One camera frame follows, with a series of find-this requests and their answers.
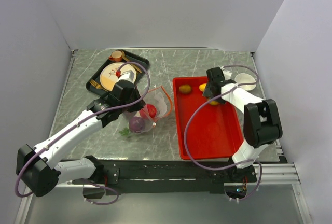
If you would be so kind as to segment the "clear zip bag orange zipper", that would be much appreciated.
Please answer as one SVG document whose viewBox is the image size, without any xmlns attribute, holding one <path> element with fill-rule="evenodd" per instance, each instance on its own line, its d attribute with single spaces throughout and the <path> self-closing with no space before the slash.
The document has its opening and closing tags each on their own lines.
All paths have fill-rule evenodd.
<svg viewBox="0 0 332 224">
<path fill-rule="evenodd" d="M 145 101 L 145 105 L 153 104 L 156 107 L 156 109 L 157 109 L 156 116 L 153 119 L 150 117 L 148 117 L 147 119 L 143 118 L 145 121 L 145 130 L 140 133 L 133 133 L 130 131 L 130 134 L 128 136 L 131 136 L 134 134 L 143 134 L 143 133 L 147 133 L 147 132 L 151 131 L 156 126 L 156 124 L 159 120 L 167 117 L 171 113 L 172 108 L 173 108 L 173 102 L 163 86 L 159 86 L 159 87 L 156 87 L 156 88 L 150 90 L 144 97 L 144 101 Z M 139 111 L 136 111 L 133 113 L 125 112 L 122 115 L 124 118 L 123 128 L 129 128 L 128 123 L 132 117 L 134 117 L 134 116 L 141 117 Z"/>
</svg>

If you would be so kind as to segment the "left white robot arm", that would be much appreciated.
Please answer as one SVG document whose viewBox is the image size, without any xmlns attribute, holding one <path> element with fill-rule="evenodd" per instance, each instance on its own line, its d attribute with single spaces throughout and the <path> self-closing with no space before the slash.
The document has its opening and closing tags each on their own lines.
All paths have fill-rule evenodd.
<svg viewBox="0 0 332 224">
<path fill-rule="evenodd" d="M 48 194 L 57 184 L 87 179 L 98 183 L 104 177 L 104 165 L 94 156 L 80 160 L 62 162 L 64 156 L 91 134 L 106 127 L 125 111 L 139 111 L 145 106 L 144 95 L 137 86 L 127 80 L 120 80 L 113 91 L 103 94 L 69 125 L 54 136 L 30 147 L 23 145 L 17 153 L 15 194 L 22 181 L 37 197 Z"/>
</svg>

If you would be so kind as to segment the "white radish with leaves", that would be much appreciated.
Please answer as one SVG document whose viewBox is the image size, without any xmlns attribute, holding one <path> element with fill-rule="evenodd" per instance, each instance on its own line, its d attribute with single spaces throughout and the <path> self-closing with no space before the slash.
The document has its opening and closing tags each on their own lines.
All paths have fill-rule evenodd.
<svg viewBox="0 0 332 224">
<path fill-rule="evenodd" d="M 130 134 L 130 129 L 129 128 L 123 128 L 121 131 L 119 131 L 119 134 L 121 136 L 128 136 Z"/>
</svg>

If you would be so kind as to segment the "brown kiwi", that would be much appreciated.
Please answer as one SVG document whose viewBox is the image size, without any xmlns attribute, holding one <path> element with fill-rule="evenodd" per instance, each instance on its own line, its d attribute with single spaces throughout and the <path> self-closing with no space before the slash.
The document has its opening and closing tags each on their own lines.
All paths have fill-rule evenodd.
<svg viewBox="0 0 332 224">
<path fill-rule="evenodd" d="M 179 87 L 179 92 L 180 92 L 181 94 L 190 94 L 191 91 L 192 91 L 192 88 L 191 88 L 190 85 L 181 85 L 181 86 Z"/>
</svg>

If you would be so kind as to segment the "red apple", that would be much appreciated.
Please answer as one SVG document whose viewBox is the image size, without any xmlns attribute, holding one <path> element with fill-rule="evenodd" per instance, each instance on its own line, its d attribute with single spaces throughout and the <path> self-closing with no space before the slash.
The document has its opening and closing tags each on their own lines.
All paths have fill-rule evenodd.
<svg viewBox="0 0 332 224">
<path fill-rule="evenodd" d="M 140 116 L 142 118 L 155 118 L 156 113 L 157 113 L 157 109 L 153 104 L 146 104 L 146 106 L 144 106 L 140 111 Z"/>
</svg>

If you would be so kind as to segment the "yellow banana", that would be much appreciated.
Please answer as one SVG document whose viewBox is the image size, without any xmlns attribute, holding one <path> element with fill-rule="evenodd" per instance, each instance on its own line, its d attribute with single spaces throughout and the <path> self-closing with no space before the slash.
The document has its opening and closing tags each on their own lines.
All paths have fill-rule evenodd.
<svg viewBox="0 0 332 224">
<path fill-rule="evenodd" d="M 199 85 L 199 90 L 200 90 L 201 92 L 204 92 L 204 91 L 205 91 L 205 88 L 206 88 L 206 84 L 205 84 L 205 83 Z"/>
</svg>

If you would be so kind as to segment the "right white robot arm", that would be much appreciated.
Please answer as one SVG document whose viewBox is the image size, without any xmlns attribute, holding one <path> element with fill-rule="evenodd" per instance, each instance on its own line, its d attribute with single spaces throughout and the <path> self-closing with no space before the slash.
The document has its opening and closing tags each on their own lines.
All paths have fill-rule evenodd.
<svg viewBox="0 0 332 224">
<path fill-rule="evenodd" d="M 232 166 L 227 168 L 231 181 L 240 181 L 245 168 L 251 166 L 260 153 L 283 135 L 277 104 L 272 99 L 262 99 L 249 93 L 247 87 L 258 84 L 254 79 L 232 80 L 226 66 L 206 71 L 207 85 L 203 96 L 219 103 L 230 103 L 243 114 L 244 141 L 231 157 Z"/>
</svg>

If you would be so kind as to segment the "purple onion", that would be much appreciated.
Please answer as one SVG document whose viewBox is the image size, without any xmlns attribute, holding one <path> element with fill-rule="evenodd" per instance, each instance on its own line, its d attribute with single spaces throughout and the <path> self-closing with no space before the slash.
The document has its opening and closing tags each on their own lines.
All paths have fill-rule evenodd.
<svg viewBox="0 0 332 224">
<path fill-rule="evenodd" d="M 143 118 L 134 116 L 129 120 L 129 130 L 133 133 L 140 133 L 145 130 L 145 121 Z"/>
</svg>

